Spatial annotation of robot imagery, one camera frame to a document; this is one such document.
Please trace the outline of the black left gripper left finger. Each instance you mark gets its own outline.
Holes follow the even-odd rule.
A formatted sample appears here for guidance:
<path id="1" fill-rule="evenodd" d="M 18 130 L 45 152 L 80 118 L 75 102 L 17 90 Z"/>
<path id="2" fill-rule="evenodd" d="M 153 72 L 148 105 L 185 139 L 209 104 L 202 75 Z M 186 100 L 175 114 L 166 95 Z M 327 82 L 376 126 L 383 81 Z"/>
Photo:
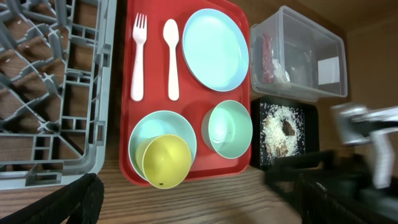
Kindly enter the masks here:
<path id="1" fill-rule="evenodd" d="M 96 223 L 104 201 L 104 184 L 85 174 L 50 195 L 4 217 L 1 223 Z"/>

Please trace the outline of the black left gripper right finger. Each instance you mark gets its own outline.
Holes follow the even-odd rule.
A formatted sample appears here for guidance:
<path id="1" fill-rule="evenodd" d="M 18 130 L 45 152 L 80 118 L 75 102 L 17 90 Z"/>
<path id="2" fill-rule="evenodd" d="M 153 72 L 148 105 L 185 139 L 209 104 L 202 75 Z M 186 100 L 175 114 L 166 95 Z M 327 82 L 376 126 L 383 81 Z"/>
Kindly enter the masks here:
<path id="1" fill-rule="evenodd" d="M 295 199 L 302 223 L 397 223 L 351 199 L 339 197 L 314 178 L 301 174 L 295 184 Z"/>

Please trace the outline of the brown food scraps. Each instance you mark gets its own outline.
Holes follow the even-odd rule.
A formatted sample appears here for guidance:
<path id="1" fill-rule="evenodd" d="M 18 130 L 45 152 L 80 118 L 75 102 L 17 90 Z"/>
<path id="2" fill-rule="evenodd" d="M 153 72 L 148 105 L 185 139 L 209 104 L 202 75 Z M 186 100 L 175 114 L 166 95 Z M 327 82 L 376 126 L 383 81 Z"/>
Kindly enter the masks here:
<path id="1" fill-rule="evenodd" d="M 292 156 L 296 152 L 297 136 L 288 121 L 267 116 L 263 133 L 266 151 L 271 159 Z"/>

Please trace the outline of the white rice pile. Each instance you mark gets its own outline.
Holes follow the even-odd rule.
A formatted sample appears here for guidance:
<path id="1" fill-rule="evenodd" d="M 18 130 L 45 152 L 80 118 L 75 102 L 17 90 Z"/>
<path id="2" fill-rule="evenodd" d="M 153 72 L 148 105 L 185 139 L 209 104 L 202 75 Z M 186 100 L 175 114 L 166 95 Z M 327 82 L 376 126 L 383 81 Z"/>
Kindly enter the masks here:
<path id="1" fill-rule="evenodd" d="M 261 104 L 261 146 L 267 162 L 305 152 L 304 114 L 300 108 Z"/>

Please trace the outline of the yellow plastic cup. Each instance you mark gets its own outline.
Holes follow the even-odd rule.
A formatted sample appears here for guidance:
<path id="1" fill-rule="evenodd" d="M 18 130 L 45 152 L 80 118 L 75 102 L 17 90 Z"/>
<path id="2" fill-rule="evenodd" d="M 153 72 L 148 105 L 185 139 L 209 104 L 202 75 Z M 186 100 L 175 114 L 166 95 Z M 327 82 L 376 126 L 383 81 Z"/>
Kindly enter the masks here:
<path id="1" fill-rule="evenodd" d="M 135 157 L 145 179 L 158 189 L 171 189 L 179 185 L 192 166 L 188 144 L 173 134 L 142 141 L 136 149 Z"/>

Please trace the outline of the mint green bowl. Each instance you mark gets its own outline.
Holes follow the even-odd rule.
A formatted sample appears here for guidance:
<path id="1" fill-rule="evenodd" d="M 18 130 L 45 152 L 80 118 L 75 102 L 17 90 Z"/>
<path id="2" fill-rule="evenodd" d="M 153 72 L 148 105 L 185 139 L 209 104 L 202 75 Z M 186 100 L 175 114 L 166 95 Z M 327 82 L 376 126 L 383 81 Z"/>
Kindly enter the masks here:
<path id="1" fill-rule="evenodd" d="M 210 109 L 201 122 L 201 136 L 212 151 L 226 159 L 241 157 L 250 147 L 251 115 L 238 101 L 225 100 Z"/>

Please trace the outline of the white tissue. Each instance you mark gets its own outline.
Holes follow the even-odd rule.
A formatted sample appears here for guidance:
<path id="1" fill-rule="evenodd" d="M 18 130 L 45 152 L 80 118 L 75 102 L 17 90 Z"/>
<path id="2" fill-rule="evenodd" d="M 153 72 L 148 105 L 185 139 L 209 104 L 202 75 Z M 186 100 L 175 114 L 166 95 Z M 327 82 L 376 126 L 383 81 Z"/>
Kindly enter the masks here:
<path id="1" fill-rule="evenodd" d="M 277 59 L 272 60 L 274 67 L 274 81 L 279 83 L 289 83 L 290 76 L 285 68 L 279 63 Z"/>

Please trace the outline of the red snack wrapper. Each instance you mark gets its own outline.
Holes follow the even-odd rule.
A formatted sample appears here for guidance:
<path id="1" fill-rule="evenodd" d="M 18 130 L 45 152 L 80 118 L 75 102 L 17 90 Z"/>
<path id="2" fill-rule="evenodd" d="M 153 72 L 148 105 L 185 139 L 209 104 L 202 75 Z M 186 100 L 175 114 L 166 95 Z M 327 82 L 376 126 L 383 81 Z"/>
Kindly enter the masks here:
<path id="1" fill-rule="evenodd" d="M 272 39 L 265 33 L 262 34 L 262 80 L 272 83 L 274 79 Z"/>

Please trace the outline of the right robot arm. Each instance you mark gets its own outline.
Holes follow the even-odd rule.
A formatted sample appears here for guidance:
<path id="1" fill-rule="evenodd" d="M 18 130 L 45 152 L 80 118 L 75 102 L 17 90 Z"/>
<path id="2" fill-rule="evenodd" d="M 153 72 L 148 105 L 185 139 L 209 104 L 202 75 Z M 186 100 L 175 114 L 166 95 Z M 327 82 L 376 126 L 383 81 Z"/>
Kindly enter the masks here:
<path id="1" fill-rule="evenodd" d="M 339 159 L 329 150 L 278 158 L 264 183 L 293 206 L 302 223 L 397 223 L 395 155 L 388 138 L 397 131 L 397 107 L 345 103 L 332 112 L 343 144 L 368 144 L 370 155 Z"/>

